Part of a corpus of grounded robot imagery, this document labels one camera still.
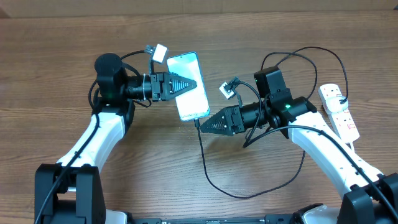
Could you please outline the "Galaxy smartphone with teal screen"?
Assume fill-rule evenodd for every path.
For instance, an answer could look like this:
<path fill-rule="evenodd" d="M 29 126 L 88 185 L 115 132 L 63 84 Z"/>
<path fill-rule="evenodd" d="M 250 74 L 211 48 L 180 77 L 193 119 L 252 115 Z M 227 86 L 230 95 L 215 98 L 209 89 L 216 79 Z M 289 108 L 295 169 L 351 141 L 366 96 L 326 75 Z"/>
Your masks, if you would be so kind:
<path fill-rule="evenodd" d="M 176 55 L 167 59 L 170 73 L 185 78 L 172 80 L 172 90 L 180 95 L 175 97 L 178 113 L 182 121 L 202 118 L 210 114 L 205 84 L 196 52 Z"/>

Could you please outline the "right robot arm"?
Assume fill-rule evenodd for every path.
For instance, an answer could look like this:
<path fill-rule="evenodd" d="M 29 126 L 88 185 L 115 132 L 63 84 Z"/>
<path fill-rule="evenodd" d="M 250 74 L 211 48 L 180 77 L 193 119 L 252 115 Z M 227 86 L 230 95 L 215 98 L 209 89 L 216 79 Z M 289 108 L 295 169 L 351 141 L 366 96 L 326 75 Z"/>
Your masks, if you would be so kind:
<path fill-rule="evenodd" d="M 225 107 L 205 121 L 203 133 L 232 136 L 263 124 L 300 146 L 338 191 L 339 208 L 315 203 L 266 223 L 397 223 L 397 174 L 384 175 L 360 158 L 326 124 L 305 97 L 292 98 L 278 67 L 254 74 L 259 101 Z"/>

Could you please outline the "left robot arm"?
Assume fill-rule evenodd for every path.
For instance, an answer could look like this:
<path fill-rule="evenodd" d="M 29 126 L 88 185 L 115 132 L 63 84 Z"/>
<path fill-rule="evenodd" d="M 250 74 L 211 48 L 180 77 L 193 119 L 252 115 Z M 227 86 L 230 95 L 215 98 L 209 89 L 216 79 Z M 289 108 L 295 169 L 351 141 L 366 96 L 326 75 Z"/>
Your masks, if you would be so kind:
<path fill-rule="evenodd" d="M 35 223 L 133 223 L 128 212 L 106 208 L 100 172 L 130 128 L 135 106 L 143 100 L 169 101 L 197 87 L 195 80 L 170 72 L 141 75 L 106 53 L 95 61 L 89 90 L 90 124 L 72 149 L 35 173 Z"/>

